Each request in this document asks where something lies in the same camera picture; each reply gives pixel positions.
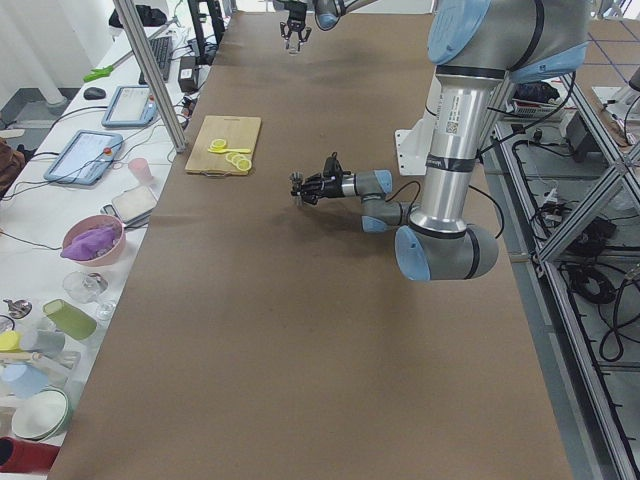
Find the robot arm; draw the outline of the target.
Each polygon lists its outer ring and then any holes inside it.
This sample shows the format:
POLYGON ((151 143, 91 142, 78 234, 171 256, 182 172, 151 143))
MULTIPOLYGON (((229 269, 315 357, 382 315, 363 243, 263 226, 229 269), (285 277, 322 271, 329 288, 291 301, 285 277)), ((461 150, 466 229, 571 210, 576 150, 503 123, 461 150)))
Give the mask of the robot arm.
POLYGON ((306 24, 307 10, 312 5, 316 26, 321 31, 333 29, 339 20, 374 0, 313 0, 313 1, 281 1, 288 12, 288 18, 280 23, 280 34, 285 42, 285 49, 297 54, 301 46, 309 40, 312 28, 306 24))
POLYGON ((322 172, 292 180, 308 204, 358 197, 366 231, 395 233, 395 256, 414 281, 462 280, 488 273, 497 240, 462 218, 480 148, 481 121, 504 79, 529 83, 576 71, 584 62, 592 7, 588 1, 441 1, 428 57, 441 93, 417 205, 389 202, 386 170, 351 173, 337 157, 322 172))

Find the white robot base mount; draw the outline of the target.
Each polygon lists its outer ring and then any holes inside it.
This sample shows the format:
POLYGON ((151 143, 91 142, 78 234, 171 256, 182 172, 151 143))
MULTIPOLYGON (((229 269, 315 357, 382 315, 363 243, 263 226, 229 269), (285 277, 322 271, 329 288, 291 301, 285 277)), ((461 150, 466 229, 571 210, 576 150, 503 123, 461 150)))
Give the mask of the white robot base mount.
POLYGON ((430 152, 435 115, 426 110, 411 129, 395 131, 396 158, 401 176, 423 176, 430 152))

